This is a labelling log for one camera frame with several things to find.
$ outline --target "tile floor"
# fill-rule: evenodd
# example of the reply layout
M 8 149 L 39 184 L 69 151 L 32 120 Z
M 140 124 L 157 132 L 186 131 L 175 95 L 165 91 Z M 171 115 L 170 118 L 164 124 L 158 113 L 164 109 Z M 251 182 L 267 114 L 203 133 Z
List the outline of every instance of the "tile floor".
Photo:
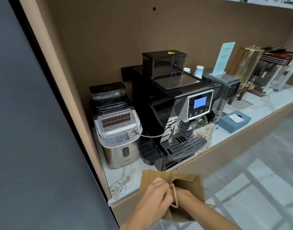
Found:
M 206 203 L 243 230 L 293 230 L 293 114 L 203 183 Z M 161 220 L 150 228 L 185 229 L 202 227 Z

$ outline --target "brown paper bag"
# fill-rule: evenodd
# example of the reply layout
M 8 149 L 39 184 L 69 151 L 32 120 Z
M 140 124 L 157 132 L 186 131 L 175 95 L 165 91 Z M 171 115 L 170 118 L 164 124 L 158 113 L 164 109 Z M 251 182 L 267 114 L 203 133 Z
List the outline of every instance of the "brown paper bag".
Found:
M 174 174 L 172 172 L 160 172 L 154 170 L 142 171 L 139 199 L 143 196 L 147 186 L 158 177 L 169 183 L 173 196 L 174 189 L 172 184 L 174 184 L 176 187 L 189 190 L 197 199 L 205 203 L 204 188 L 202 186 L 199 175 Z M 193 221 L 193 218 L 180 206 L 177 208 L 170 206 L 167 212 L 164 214 L 163 219 L 174 222 Z

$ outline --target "counter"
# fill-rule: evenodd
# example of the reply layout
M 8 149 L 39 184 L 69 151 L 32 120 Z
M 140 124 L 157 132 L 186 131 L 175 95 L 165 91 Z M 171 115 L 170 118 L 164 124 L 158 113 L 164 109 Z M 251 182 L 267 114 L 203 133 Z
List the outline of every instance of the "counter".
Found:
M 198 155 L 208 151 L 210 148 L 218 145 L 219 143 L 225 141 L 233 135 L 236 135 L 240 131 L 243 131 L 252 124 L 258 122 L 259 120 L 266 118 L 277 110 L 292 103 L 293 87 L 285 85 L 282 91 L 273 92 L 265 97 L 258 97 L 252 93 L 246 92 L 243 100 L 252 104 L 251 106 L 240 110 L 244 114 L 252 117 L 248 125 L 244 126 L 243 128 L 232 134 L 228 133 L 223 128 L 213 123 L 196 130 L 201 136 L 203 136 L 207 140 L 206 145 L 202 147 L 199 151 L 197 151 L 194 156 L 188 158 L 187 160 L 184 160 L 182 163 L 176 165 L 175 167 L 170 168 L 169 171 L 174 170 L 178 166 L 187 163 Z M 228 104 L 225 105 L 224 111 L 226 113 L 231 113 L 234 110 L 236 110 L 236 108 L 234 108 L 233 106 L 230 106 Z M 95 136 L 95 142 L 97 146 L 99 146 L 100 144 L 96 136 L 95 129 L 93 129 L 93 133 Z M 108 201 L 109 206 L 112 206 L 113 203 L 121 200 L 122 198 L 139 189 L 143 170 L 156 170 L 155 166 L 148 166 L 141 159 L 138 159 L 137 161 L 121 168 L 111 170 L 107 167 L 102 148 L 98 147 L 98 151 L 112 196 L 112 198 Z

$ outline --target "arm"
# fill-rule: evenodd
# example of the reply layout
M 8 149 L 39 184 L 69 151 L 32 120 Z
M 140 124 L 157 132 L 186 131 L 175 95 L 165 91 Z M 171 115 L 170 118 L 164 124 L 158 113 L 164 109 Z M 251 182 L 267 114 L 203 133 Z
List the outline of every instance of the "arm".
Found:
M 169 184 L 156 178 L 147 187 L 134 212 L 121 225 L 120 230 L 148 230 L 164 216 L 172 202 Z
M 188 190 L 176 188 L 178 204 L 205 230 L 241 230 L 207 204 L 194 197 Z

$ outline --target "gray door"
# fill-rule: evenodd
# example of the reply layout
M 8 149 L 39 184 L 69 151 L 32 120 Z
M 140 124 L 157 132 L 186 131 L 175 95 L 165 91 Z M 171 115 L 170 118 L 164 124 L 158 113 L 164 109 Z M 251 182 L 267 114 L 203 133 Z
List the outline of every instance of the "gray door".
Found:
M 0 229 L 118 229 L 8 0 L 0 0 Z

